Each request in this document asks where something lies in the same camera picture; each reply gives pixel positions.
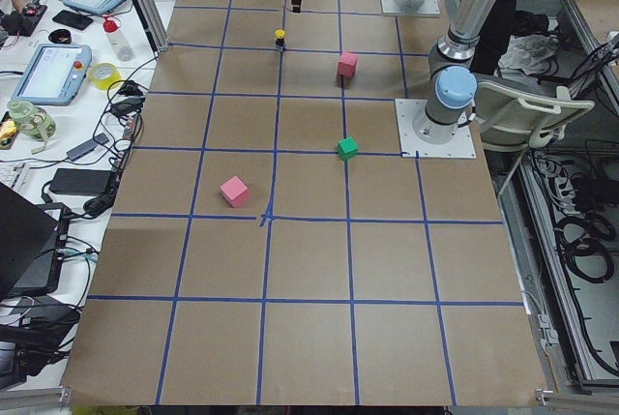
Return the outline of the yellow push button switch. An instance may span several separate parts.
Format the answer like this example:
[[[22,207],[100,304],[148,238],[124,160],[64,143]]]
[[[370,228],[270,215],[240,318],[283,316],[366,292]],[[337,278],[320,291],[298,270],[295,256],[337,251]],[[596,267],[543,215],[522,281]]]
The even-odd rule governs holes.
[[[286,33],[283,29],[278,29],[274,32],[275,48],[278,52],[286,51],[285,35]]]

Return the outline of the pink cube centre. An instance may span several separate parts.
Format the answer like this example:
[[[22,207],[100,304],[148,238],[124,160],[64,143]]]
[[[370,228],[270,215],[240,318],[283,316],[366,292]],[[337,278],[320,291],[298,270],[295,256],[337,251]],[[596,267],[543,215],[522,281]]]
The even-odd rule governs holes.
[[[352,78],[357,69],[359,57],[356,53],[350,51],[344,51],[338,60],[337,75],[344,78]]]

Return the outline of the pink cube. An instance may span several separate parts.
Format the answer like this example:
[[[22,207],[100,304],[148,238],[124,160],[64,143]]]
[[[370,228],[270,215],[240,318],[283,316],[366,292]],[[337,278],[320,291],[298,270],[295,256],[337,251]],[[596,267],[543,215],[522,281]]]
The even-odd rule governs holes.
[[[237,175],[220,185],[220,193],[232,208],[244,207],[250,199],[250,189]]]
[[[357,69],[359,57],[356,53],[350,51],[344,51],[338,60],[337,75],[344,78],[352,78]]]

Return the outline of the green cube near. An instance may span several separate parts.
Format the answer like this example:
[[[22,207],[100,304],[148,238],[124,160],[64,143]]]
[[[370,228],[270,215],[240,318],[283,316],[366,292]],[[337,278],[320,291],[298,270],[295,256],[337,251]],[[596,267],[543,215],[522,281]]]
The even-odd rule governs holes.
[[[356,140],[352,136],[348,136],[338,142],[337,150],[339,158],[342,161],[348,161],[358,154],[359,147]]]

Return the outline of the white squeeze bottle red cap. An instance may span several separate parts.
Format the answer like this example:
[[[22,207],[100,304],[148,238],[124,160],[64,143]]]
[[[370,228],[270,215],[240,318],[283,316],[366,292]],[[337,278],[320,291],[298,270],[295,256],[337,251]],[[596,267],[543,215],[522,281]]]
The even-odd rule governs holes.
[[[121,31],[120,26],[110,17],[103,20],[103,30],[115,52],[122,62],[128,62],[134,58],[133,49]]]

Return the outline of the yellow tape roll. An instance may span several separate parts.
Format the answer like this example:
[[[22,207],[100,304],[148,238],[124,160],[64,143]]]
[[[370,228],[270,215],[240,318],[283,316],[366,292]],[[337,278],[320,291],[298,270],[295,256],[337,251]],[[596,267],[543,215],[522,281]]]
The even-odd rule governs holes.
[[[92,66],[87,73],[89,80],[99,90],[108,90],[118,87],[122,81],[122,76],[114,64],[100,63]]]

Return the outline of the pink cube far left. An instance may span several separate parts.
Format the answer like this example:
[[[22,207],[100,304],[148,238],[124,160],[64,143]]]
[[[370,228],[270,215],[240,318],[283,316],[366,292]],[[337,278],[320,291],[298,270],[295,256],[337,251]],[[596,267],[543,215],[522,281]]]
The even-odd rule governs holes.
[[[237,175],[220,185],[220,193],[232,208],[244,207],[250,199],[250,189]]]

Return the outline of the black smartphone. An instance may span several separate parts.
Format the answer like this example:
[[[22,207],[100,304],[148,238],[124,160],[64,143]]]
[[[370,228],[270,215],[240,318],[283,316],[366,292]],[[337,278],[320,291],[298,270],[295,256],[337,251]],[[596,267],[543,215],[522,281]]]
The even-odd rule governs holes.
[[[68,10],[61,10],[52,17],[52,21],[77,31],[84,31],[93,23],[91,17]]]

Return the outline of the white office chair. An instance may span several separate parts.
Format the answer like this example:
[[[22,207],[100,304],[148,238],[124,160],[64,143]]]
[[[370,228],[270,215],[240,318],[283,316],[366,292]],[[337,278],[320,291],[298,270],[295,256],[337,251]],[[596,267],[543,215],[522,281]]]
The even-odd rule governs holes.
[[[575,100],[565,86],[552,96],[506,78],[476,74],[476,121],[485,149],[515,152],[543,148],[565,138],[566,129],[595,103]]]

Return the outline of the teach pendant near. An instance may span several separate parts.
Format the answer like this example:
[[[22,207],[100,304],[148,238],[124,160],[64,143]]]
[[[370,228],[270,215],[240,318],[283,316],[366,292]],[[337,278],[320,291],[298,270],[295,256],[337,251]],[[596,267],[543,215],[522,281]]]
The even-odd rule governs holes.
[[[76,96],[92,61],[85,44],[41,44],[35,50],[11,99],[65,106]]]

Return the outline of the black power brick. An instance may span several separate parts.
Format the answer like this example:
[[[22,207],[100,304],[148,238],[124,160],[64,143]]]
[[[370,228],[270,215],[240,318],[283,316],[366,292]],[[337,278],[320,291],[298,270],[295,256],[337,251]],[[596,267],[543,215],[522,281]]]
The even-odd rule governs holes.
[[[111,177],[110,170],[58,168],[49,190],[63,195],[99,195],[106,191]]]

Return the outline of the black laptop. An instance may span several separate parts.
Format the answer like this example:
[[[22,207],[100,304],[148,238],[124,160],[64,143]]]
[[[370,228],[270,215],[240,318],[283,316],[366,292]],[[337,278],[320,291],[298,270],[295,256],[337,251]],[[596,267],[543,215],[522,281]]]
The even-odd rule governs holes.
[[[66,246],[69,208],[34,204],[1,186],[1,298],[38,297],[55,291]]]

